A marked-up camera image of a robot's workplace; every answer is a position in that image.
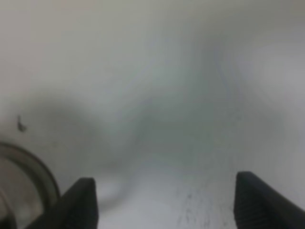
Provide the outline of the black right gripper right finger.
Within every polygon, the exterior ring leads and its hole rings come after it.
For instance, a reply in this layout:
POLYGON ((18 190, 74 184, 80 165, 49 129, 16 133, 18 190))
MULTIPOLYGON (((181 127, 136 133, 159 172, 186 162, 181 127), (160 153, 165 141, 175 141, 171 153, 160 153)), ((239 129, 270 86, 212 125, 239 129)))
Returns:
POLYGON ((305 211, 252 172, 238 172, 234 195, 238 229, 303 229, 305 211))

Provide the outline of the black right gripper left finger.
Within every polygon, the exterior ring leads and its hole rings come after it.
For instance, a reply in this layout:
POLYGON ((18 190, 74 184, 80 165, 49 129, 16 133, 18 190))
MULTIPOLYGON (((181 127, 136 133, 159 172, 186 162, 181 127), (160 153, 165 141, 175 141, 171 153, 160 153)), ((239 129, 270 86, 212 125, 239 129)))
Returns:
POLYGON ((29 229, 96 229, 98 203, 93 178, 81 178, 29 229))

